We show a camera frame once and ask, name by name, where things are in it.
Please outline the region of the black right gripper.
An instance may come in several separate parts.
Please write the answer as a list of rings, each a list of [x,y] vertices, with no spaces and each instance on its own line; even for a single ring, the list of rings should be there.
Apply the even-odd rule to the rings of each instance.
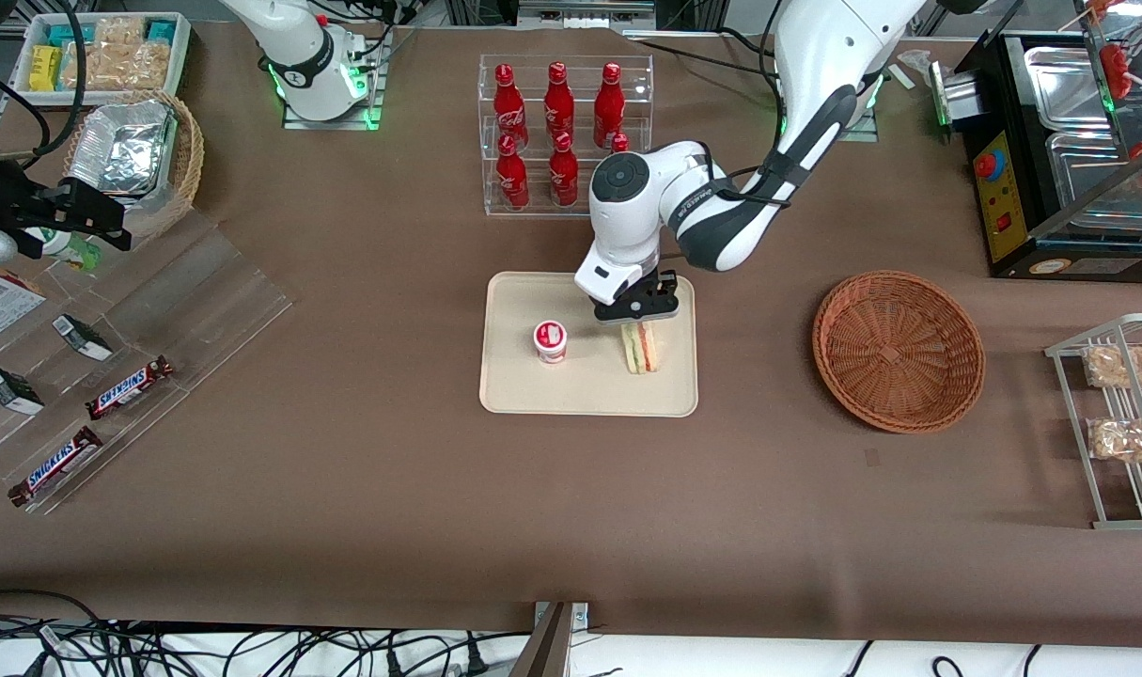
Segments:
[[[123,227],[124,207],[93,185],[65,177],[58,188],[32,182],[13,160],[0,162],[0,259],[40,259],[42,237],[30,228],[53,228],[58,219],[118,250],[132,249],[132,233]]]

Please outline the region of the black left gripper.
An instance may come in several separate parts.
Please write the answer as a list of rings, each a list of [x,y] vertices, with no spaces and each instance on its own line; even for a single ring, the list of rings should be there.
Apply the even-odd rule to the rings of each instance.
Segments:
[[[593,303],[593,317],[601,324],[626,327],[649,322],[649,329],[661,329],[662,320],[679,313],[678,282],[678,279],[643,279],[612,305]]]

